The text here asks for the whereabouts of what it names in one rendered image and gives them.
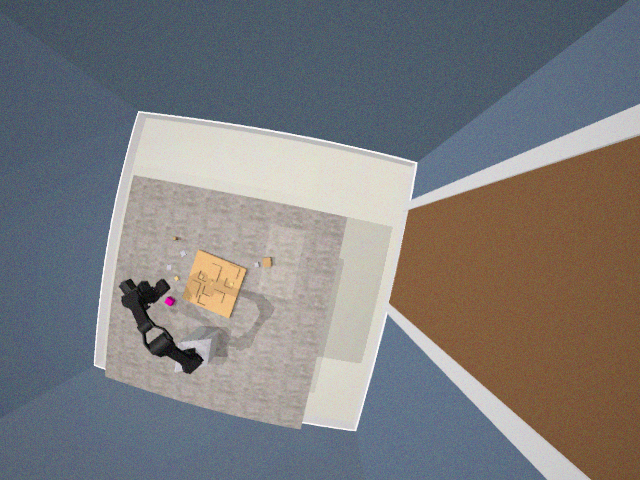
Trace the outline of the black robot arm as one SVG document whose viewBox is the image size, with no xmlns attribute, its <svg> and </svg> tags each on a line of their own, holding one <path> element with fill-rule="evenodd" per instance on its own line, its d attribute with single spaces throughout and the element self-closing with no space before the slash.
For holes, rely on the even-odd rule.
<svg viewBox="0 0 640 480">
<path fill-rule="evenodd" d="M 144 290 L 150 291 L 154 289 L 153 286 L 150 287 L 148 281 L 140 281 L 139 285 L 136 286 L 131 279 L 128 279 L 122 281 L 119 287 L 125 294 L 121 297 L 122 305 L 131 310 L 138 325 L 137 329 L 142 334 L 143 344 L 151 354 L 158 357 L 168 356 L 178 362 L 182 366 L 183 372 L 188 374 L 192 374 L 199 365 L 202 365 L 201 362 L 204 360 L 196 353 L 195 347 L 185 349 L 183 352 L 175 346 L 171 334 L 150 319 L 144 307 L 148 302 L 148 297 L 145 293 L 142 293 Z M 151 328 L 161 329 L 164 332 L 148 344 L 146 342 L 146 332 L 149 332 Z"/>
</svg>

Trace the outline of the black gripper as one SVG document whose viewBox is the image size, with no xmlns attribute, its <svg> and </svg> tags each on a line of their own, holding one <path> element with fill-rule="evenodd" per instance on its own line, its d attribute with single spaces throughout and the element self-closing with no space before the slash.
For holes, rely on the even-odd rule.
<svg viewBox="0 0 640 480">
<path fill-rule="evenodd" d="M 145 293 L 148 297 L 148 303 L 156 303 L 157 300 L 159 299 L 159 297 L 163 297 L 163 295 L 168 292 L 170 290 L 170 286 L 169 284 L 164 280 L 164 279 L 160 279 L 156 286 L 154 286 L 154 289 L 150 290 L 150 291 L 146 291 L 144 290 L 142 293 Z M 144 305 L 145 310 L 148 310 L 148 308 L 151 306 L 148 305 Z"/>
</svg>

